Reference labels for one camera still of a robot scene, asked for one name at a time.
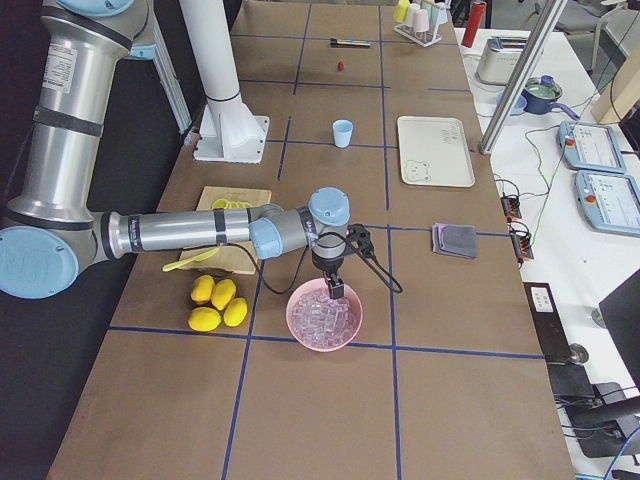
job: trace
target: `red cylinder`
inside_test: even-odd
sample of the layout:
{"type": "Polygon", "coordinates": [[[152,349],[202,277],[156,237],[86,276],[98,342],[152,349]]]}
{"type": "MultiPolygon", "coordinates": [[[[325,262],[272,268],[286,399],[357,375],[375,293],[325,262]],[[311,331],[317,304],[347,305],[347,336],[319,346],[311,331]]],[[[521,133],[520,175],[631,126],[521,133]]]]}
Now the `red cylinder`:
{"type": "Polygon", "coordinates": [[[467,22],[467,28],[464,31],[462,37],[462,45],[467,48],[471,48],[473,40],[476,38],[480,21],[487,10],[487,3],[481,0],[473,0],[471,2],[471,12],[469,13],[469,21],[467,22]]]}

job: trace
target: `lemon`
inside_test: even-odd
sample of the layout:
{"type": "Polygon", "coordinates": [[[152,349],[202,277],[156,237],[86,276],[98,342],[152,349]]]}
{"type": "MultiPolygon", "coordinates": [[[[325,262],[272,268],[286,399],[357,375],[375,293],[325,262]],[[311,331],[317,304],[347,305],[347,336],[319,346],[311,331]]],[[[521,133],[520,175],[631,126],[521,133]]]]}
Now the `lemon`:
{"type": "Polygon", "coordinates": [[[215,282],[211,275],[201,275],[195,279],[191,287],[191,300],[197,305],[204,305],[211,299],[215,282]]]}
{"type": "Polygon", "coordinates": [[[249,308],[244,298],[234,298],[224,311],[224,323],[227,327],[237,327],[246,318],[249,308]]]}
{"type": "Polygon", "coordinates": [[[189,315],[189,327],[197,332],[210,332],[215,330],[222,319],[217,310],[210,307],[197,307],[189,315]]]}
{"type": "Polygon", "coordinates": [[[224,310],[236,296],[236,284],[230,278],[218,282],[211,294],[211,303],[218,310],[224,310]]]}

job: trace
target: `white toaster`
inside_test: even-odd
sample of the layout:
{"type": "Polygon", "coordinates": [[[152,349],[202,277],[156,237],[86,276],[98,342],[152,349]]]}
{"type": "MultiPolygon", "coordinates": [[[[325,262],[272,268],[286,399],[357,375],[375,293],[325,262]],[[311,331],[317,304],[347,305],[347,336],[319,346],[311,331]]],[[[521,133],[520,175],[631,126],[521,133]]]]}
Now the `white toaster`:
{"type": "Polygon", "coordinates": [[[488,38],[478,64],[479,80],[482,83],[506,85],[526,44],[525,37],[488,38]]]}

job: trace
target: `cutting board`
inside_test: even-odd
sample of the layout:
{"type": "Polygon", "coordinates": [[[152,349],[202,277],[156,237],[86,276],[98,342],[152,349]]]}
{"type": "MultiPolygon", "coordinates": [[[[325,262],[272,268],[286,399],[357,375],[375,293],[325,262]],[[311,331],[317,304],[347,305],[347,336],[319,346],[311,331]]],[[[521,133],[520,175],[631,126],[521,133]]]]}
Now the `cutting board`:
{"type": "MultiPolygon", "coordinates": [[[[214,202],[218,204],[228,203],[233,206],[234,202],[242,202],[240,208],[246,208],[246,204],[253,207],[264,205],[271,201],[271,190],[258,190],[253,188],[233,188],[233,187],[204,187],[196,210],[211,210],[214,202]]],[[[254,260],[257,261],[256,251],[250,241],[241,242],[240,245],[251,252],[254,260]]],[[[180,254],[180,260],[190,258],[199,253],[205,252],[209,248],[189,250],[180,254]]],[[[218,253],[201,262],[191,262],[180,267],[182,270],[206,270],[218,269],[232,273],[253,274],[255,267],[245,252],[236,247],[221,247],[218,253]]]]}

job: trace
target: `blue device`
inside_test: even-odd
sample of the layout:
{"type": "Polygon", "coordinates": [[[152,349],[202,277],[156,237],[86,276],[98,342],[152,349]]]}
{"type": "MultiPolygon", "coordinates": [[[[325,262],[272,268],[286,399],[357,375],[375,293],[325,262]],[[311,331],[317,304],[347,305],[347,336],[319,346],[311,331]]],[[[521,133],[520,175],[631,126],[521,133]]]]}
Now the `blue device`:
{"type": "Polygon", "coordinates": [[[564,121],[558,129],[562,156],[574,170],[625,173],[622,152],[606,125],[564,121]]]}
{"type": "Polygon", "coordinates": [[[640,237],[640,189],[633,177],[579,170],[578,201],[596,230],[640,237]]]}

